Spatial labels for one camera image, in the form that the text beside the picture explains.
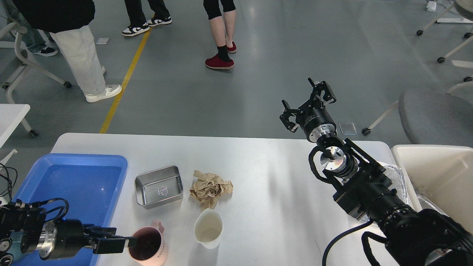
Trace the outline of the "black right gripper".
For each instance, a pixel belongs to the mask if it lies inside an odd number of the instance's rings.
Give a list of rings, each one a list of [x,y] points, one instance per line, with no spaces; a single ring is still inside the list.
[[[308,81],[313,88],[309,102],[294,109],[290,108],[287,101],[282,100],[284,111],[279,119],[291,133],[295,133],[299,126],[309,142],[317,143],[324,135],[337,135],[336,123],[325,108],[326,105],[335,103],[337,99],[326,81],[315,83],[311,78],[308,78]],[[296,117],[297,122],[290,121],[290,117]]]

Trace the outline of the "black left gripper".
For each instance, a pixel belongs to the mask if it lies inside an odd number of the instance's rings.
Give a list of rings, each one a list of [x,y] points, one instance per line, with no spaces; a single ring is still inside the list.
[[[116,228],[83,224],[79,219],[60,219],[46,222],[39,239],[39,256],[42,260],[72,258],[82,248],[90,248],[93,254],[123,253],[124,249],[135,247],[137,237],[122,237]]]

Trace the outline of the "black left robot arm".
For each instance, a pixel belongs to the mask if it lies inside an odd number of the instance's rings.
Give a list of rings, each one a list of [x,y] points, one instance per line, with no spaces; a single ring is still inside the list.
[[[48,218],[46,204],[63,201],[55,207],[58,213]],[[66,219],[69,202],[63,198],[26,203],[20,199],[1,206],[1,265],[10,266],[14,255],[12,232],[21,233],[20,252],[37,251],[42,260],[69,259],[81,249],[91,249],[94,254],[122,253],[124,249],[136,247],[137,237],[123,237],[116,234],[116,228],[84,224],[79,219]]]

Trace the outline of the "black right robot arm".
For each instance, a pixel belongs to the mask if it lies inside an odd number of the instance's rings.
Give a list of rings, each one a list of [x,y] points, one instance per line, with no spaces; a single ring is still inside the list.
[[[370,239],[384,244],[400,266],[471,266],[472,234],[450,217],[436,210],[419,212],[390,189],[392,180],[385,168],[350,139],[338,138],[336,123],[326,104],[336,101],[325,82],[308,79],[313,90],[299,108],[291,108],[283,100],[280,120],[291,132],[302,128],[306,139],[315,144],[309,153],[314,176],[331,184],[333,200],[351,217],[367,215],[368,222],[339,234],[327,246],[321,264],[326,265],[330,249],[343,237],[376,223],[383,236],[365,231],[361,236],[363,251],[372,266],[375,259]]]

